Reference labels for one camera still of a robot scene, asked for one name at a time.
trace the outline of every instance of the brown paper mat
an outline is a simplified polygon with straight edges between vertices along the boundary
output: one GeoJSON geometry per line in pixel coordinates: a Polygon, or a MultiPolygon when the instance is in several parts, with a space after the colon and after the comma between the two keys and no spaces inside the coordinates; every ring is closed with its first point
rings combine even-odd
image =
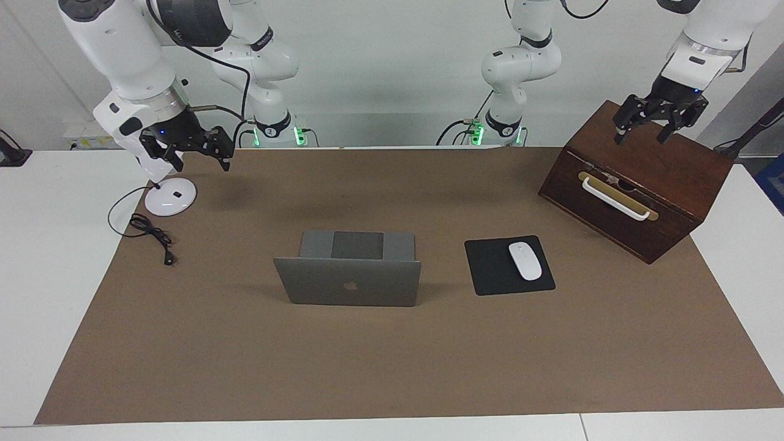
{"type": "Polygon", "coordinates": [[[687,239],[648,266],[537,197],[557,149],[196,155],[196,204],[123,239],[37,424],[784,406],[687,239]],[[290,304],[307,229],[412,231],[414,308],[290,304]],[[537,235],[555,291],[479,297],[467,239],[537,235]]]}

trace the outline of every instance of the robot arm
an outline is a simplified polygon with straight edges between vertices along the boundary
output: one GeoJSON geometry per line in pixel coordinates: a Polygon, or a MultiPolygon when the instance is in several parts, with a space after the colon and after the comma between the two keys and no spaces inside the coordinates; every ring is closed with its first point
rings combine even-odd
{"type": "Polygon", "coordinates": [[[234,143],[221,127],[204,130],[174,70],[132,0],[59,0],[60,15],[111,93],[93,110],[99,124],[140,161],[153,182],[181,171],[183,151],[218,159],[224,170],[234,143]]]}
{"type": "Polygon", "coordinates": [[[754,29],[770,16],[779,0],[657,0],[665,9],[686,14],[681,36],[651,92],[629,95],[613,118],[621,144],[632,129],[666,120],[664,143],[677,130],[693,126],[708,105],[702,93],[724,73],[748,44],[754,29]]]}
{"type": "MultiPolygon", "coordinates": [[[[252,120],[257,139],[265,147],[296,147],[305,143],[296,120],[273,82],[293,78],[299,71],[299,57],[293,49],[279,42],[257,0],[230,0],[234,29],[228,41],[213,56],[250,72],[248,90],[252,120]]],[[[245,88],[245,76],[222,64],[212,69],[223,81],[239,90],[245,88]]]]}
{"type": "Polygon", "coordinates": [[[556,4],[515,0],[512,27],[521,36],[520,45],[497,50],[482,61],[482,76],[494,92],[484,116],[484,144],[512,144],[527,101],[522,83],[547,78],[561,67],[561,50],[550,27],[556,4]]]}

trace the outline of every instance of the wooden box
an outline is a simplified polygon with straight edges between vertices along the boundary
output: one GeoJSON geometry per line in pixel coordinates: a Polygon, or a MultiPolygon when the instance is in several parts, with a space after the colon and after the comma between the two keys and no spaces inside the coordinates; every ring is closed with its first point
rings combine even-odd
{"type": "Polygon", "coordinates": [[[706,218],[732,160],[655,123],[613,140],[605,101],[566,144],[539,195],[651,264],[706,218]]]}

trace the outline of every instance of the white table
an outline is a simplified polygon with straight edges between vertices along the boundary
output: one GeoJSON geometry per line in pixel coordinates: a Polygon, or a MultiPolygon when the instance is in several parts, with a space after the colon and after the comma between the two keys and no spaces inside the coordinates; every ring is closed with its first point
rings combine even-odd
{"type": "MultiPolygon", "coordinates": [[[[145,183],[124,151],[36,152],[21,169],[0,169],[0,439],[784,439],[784,409],[24,427],[117,249],[107,209],[145,183]]],[[[116,209],[116,225],[127,222],[138,199],[116,209]]],[[[692,237],[782,388],[784,218],[736,166],[692,237]]]]}

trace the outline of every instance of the power strip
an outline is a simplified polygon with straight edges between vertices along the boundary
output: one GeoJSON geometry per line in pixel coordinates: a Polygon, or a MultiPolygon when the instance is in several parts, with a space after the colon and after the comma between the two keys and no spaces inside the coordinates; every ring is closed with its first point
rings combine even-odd
{"type": "Polygon", "coordinates": [[[70,126],[63,134],[68,150],[116,150],[120,147],[97,122],[70,126]]]}

